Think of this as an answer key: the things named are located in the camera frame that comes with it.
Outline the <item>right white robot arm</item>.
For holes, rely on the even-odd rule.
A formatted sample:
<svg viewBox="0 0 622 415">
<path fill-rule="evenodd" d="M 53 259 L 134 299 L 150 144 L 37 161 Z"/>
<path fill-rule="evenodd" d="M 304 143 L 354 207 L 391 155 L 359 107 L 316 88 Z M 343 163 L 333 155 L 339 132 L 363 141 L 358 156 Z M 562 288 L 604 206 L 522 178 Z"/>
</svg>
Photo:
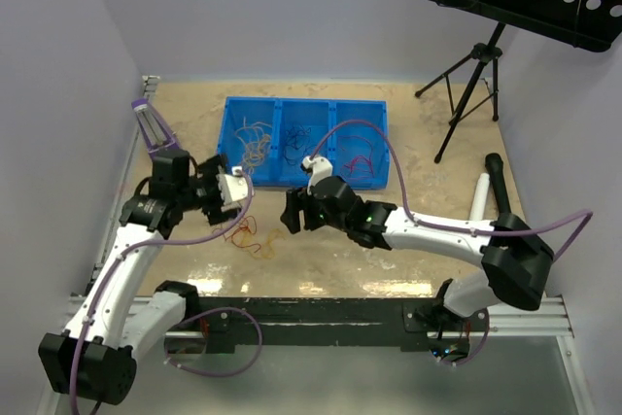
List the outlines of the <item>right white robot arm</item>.
<svg viewBox="0 0 622 415">
<path fill-rule="evenodd" d="M 280 220 L 292 234 L 330 226 L 367 249 L 421 251 L 476 266 L 466 278 L 445 281 L 422 315 L 446 330 L 498 303 L 538 310 L 553 264 L 552 249 L 513 214 L 491 222 L 419 215 L 363 200 L 338 176 L 287 190 Z"/>
</svg>

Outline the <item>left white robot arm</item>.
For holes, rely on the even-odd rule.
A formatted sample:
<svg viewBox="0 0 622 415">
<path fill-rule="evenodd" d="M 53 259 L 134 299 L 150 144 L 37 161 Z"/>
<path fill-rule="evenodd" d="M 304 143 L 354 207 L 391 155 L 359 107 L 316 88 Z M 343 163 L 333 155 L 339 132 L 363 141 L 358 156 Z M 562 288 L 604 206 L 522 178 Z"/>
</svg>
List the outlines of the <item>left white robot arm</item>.
<svg viewBox="0 0 622 415">
<path fill-rule="evenodd" d="M 46 333 L 38 354 L 52 389 L 97 405 L 118 405 L 135 379 L 140 353 L 171 327 L 192 329 L 200 321 L 196 287 L 165 281 L 142 314 L 126 323 L 136 293 L 152 262 L 188 211 L 200 211 L 212 225 L 234 219 L 225 181 L 228 160 L 216 154 L 201 163 L 189 152 L 163 150 L 121 208 L 108 258 L 82 306 L 60 333 Z"/>
</svg>

